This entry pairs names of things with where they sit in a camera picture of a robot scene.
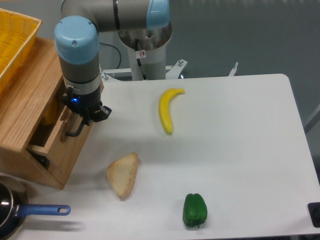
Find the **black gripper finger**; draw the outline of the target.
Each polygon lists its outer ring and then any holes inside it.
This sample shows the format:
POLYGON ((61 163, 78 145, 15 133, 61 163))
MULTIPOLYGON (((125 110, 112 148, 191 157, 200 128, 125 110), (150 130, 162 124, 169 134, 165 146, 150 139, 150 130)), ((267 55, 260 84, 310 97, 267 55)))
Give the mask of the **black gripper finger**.
POLYGON ((72 113, 79 115, 85 125, 90 125, 88 108, 80 96, 65 92, 61 97, 61 101, 72 113))
POLYGON ((111 108, 104 105, 97 105, 89 110, 89 118, 95 123, 101 122, 106 120, 111 112, 111 108))

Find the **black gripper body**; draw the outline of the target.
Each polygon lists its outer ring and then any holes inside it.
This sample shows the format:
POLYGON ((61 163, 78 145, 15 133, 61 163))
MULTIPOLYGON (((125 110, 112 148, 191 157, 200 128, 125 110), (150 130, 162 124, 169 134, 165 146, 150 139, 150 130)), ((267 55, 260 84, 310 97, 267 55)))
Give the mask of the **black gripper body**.
POLYGON ((81 97, 87 107, 88 117, 90 117, 90 109, 95 106, 102 105, 101 102, 101 87, 99 86, 95 91, 89 94, 76 94, 75 90, 72 87, 68 87, 66 92, 68 94, 74 94, 81 97))

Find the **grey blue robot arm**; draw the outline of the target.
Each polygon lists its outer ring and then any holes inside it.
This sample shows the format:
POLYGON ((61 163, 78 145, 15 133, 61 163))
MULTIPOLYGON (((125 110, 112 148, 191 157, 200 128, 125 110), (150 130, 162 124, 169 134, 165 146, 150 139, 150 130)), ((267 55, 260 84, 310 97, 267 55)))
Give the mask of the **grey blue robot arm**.
POLYGON ((65 0, 54 29, 66 93, 62 102, 82 117, 83 125, 106 120, 111 109, 101 102, 99 34, 165 27, 167 0, 65 0))

